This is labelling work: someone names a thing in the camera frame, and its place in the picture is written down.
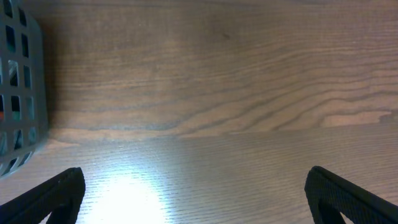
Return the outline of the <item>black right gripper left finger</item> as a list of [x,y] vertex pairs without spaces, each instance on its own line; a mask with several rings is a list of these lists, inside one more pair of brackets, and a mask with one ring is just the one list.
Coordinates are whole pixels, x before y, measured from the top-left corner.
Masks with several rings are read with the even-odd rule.
[[85,195],[82,169],[71,167],[1,205],[1,223],[76,223]]

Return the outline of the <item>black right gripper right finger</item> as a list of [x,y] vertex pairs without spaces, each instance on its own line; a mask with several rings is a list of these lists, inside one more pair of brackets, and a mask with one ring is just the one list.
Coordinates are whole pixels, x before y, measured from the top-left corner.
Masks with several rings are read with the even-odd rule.
[[397,223],[397,206],[320,166],[310,169],[305,194],[316,224]]

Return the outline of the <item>grey plastic laundry basket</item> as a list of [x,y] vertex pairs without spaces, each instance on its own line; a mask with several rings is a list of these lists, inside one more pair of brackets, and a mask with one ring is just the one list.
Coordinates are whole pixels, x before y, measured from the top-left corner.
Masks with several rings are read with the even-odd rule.
[[18,0],[1,0],[1,178],[48,136],[43,33]]

